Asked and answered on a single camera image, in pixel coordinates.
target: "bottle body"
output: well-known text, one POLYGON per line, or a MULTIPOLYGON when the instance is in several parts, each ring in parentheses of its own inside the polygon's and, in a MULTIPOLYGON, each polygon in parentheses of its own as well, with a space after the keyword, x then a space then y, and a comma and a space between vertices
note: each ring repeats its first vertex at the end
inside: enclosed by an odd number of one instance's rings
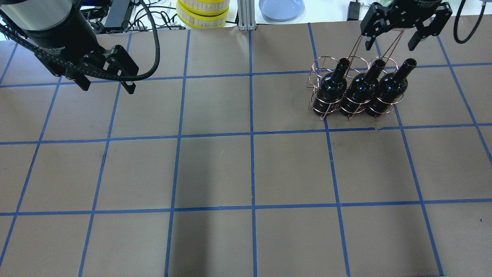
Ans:
POLYGON ((387 113, 408 88, 406 77, 416 66, 417 62, 414 59, 407 59, 398 71, 383 76, 373 98, 368 103, 366 113, 375 118, 387 113))
POLYGON ((383 60, 376 60, 367 72, 355 76, 345 96, 340 101, 340 113, 352 117, 366 108, 376 91, 377 78, 385 65, 383 60))
POLYGON ((316 115, 325 116, 336 110, 347 88, 347 80, 344 76, 349 66, 350 61, 347 58, 340 59, 335 70, 321 79, 312 103, 316 115))

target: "light blue bowl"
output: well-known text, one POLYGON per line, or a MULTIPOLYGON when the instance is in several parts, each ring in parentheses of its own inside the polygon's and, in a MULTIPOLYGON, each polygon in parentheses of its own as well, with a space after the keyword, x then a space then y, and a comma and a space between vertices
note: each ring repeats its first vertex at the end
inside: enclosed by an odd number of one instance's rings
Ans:
POLYGON ((265 19, 287 21, 295 18, 304 8, 303 0, 260 0, 260 11, 265 19))

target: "bottle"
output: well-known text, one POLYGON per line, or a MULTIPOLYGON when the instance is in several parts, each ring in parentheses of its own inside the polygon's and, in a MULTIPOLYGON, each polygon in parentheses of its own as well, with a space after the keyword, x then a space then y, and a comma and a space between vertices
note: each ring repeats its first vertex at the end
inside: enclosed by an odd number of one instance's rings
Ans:
POLYGON ((343 93, 347 89, 345 73, 349 66, 350 61, 347 58, 342 58, 338 61, 335 70, 321 79, 312 104, 315 114, 325 116, 337 108, 337 102, 343 97, 343 93))
POLYGON ((383 115, 391 107, 391 103, 400 98, 406 91, 408 87, 406 77, 416 66, 417 62, 414 59, 406 59, 396 72, 383 76, 379 81, 376 93, 368 103, 366 113, 376 119, 383 115))
POLYGON ((377 78, 383 71, 386 63, 382 59, 374 61, 370 69, 361 73, 352 80, 345 97, 340 101, 340 112, 349 117, 363 111, 367 102, 374 95, 378 81, 377 78))

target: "black cable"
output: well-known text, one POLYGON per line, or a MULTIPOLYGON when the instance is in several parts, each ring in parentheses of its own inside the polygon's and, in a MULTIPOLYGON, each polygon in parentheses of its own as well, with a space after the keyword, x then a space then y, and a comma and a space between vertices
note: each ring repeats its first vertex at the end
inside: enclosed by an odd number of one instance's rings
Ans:
POLYGON ((3 33, 4 35, 7 35, 9 38, 11 38, 13 41, 20 44, 24 48, 34 52, 35 56, 37 56, 38 58, 49 60, 50 62, 52 62, 54 64, 57 64, 61 67, 69 69, 69 70, 73 70, 75 72, 79 72, 83 75, 87 75, 87 76, 91 76, 91 77, 95 77, 95 78, 99 78, 99 79, 119 81, 119 82, 140 81, 140 80, 143 80, 143 79, 146 79, 146 78, 152 76, 152 74, 154 74, 154 72, 157 70, 157 67, 159 66, 159 61, 160 61, 160 45, 159 45, 159 37, 157 36, 157 27, 155 26, 155 22, 154 22, 154 19, 152 18, 150 10, 147 7, 147 5, 144 3, 144 0, 139 0, 139 2, 144 7, 145 11, 147 12, 147 17, 149 18, 149 21, 151 22, 153 36, 154 36, 154 43, 155 43, 154 64, 152 65, 151 69, 149 69, 149 71, 147 71, 144 74, 140 74, 140 75, 118 76, 115 74, 108 74, 108 73, 105 73, 103 71, 89 70, 87 68, 76 66, 71 62, 61 60, 60 58, 58 58, 56 56, 53 56, 49 53, 46 53, 41 48, 33 45, 32 43, 28 42, 25 39, 20 38, 19 36, 15 35, 15 33, 11 32, 9 29, 7 29, 6 27, 4 27, 2 25, 0 25, 0 32, 3 33))
POLYGON ((482 17, 484 16, 484 12, 485 12, 485 4, 487 3, 487 2, 483 2, 482 10, 480 11, 480 15, 478 16, 477 23, 475 23, 475 26, 473 27, 473 29, 471 29, 470 34, 464 40, 461 40, 458 38, 458 21, 460 20, 461 11, 463 10, 463 6, 465 2, 466 0, 461 0, 460 7, 458 8, 458 12, 456 13, 455 25, 453 27, 453 36, 455 37, 455 41, 459 44, 463 44, 469 41, 471 36, 475 33, 475 31, 478 28, 478 25, 480 25, 480 22, 482 21, 482 17))

